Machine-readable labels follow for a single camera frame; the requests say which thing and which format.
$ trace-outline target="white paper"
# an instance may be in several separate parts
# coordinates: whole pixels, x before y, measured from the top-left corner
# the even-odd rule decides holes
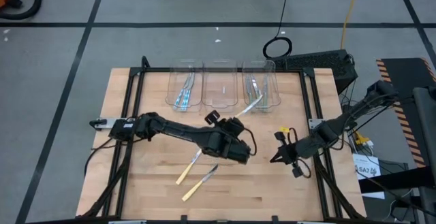
[[[354,167],[361,174],[365,175],[368,178],[380,176],[380,166],[379,166],[378,158],[372,156],[367,157],[365,155],[353,154],[353,159],[354,159]],[[359,174],[357,174],[357,178],[359,180],[364,179],[364,177]],[[362,195],[365,197],[384,199],[384,192],[363,193]]]

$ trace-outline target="wooden table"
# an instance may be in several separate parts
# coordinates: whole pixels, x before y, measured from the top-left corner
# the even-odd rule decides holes
[[[101,117],[120,116],[128,73],[129,69],[112,70]],[[269,163],[279,146],[273,133],[281,126],[294,127],[300,138],[308,135],[298,74],[276,75],[281,104],[271,113],[246,114],[240,117],[244,125],[252,130],[258,143],[258,154],[251,157],[247,165],[219,159],[216,174],[189,200],[183,202],[182,196],[211,169],[217,159],[201,155],[182,184],[176,185],[176,179],[191,161],[198,147],[166,135],[156,135],[151,142],[138,142],[134,144],[131,156],[122,218],[178,220],[182,214],[187,214],[189,220],[267,221],[271,220],[272,215],[277,215],[281,221],[321,221],[320,197],[312,160],[306,160],[312,171],[310,179],[294,178],[289,165]],[[316,69],[315,75],[324,118],[340,115],[341,108],[331,70]],[[169,73],[146,73],[140,114],[157,112],[168,120],[205,126],[204,117],[208,114],[206,109],[202,108],[200,112],[175,112],[165,102],[168,77]],[[246,106],[241,80],[242,76],[238,74],[239,102],[236,111],[241,111]],[[311,98],[309,79],[307,84]],[[133,108],[133,99],[134,94],[129,114]],[[313,101],[311,112],[315,118]],[[221,114],[221,117],[232,115],[234,114]],[[98,131],[93,146],[97,147],[105,142],[108,133],[108,130]],[[248,133],[242,133],[240,138],[251,145]],[[112,154],[113,148],[109,148],[100,150],[92,158],[77,214],[86,212],[106,186]],[[352,154],[347,149],[332,150],[331,154],[340,190],[356,210],[365,215]],[[330,215],[334,216],[331,194],[328,187],[326,189]],[[117,194],[118,189],[115,189],[113,195]],[[110,213],[114,213],[115,200],[116,197],[113,197]]]

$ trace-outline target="wooden handle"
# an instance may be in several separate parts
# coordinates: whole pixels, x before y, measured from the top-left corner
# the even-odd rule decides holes
[[[197,191],[198,187],[200,187],[202,184],[203,184],[203,182],[199,181],[195,186],[193,186],[193,188],[191,188],[191,190],[189,190],[189,192],[187,192],[185,194],[185,196],[182,197],[182,200],[183,201],[188,200],[191,197],[191,195],[193,195],[193,193],[195,193]]]
[[[183,179],[185,179],[186,175],[188,174],[188,172],[190,171],[190,169],[192,168],[193,162],[191,162],[188,167],[186,167],[185,171],[178,177],[176,184],[181,184]]]

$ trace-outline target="plastic container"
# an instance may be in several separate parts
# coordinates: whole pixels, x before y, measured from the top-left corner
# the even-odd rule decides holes
[[[251,112],[272,112],[281,103],[274,62],[244,61],[242,71],[245,103],[249,105],[263,95]]]
[[[238,67],[233,60],[204,64],[202,103],[208,111],[233,112],[238,103]]]
[[[165,101],[177,112],[198,112],[201,108],[203,62],[175,61],[170,68],[170,81]]]

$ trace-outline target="vacuum cleaner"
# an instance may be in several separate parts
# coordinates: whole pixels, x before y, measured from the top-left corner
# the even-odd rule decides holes
[[[8,14],[3,12],[5,8],[11,7],[14,9],[20,9],[22,7],[21,0],[0,0],[0,18],[8,20],[22,20],[34,16],[41,8],[42,0],[35,0],[33,5],[26,11],[17,14]]]

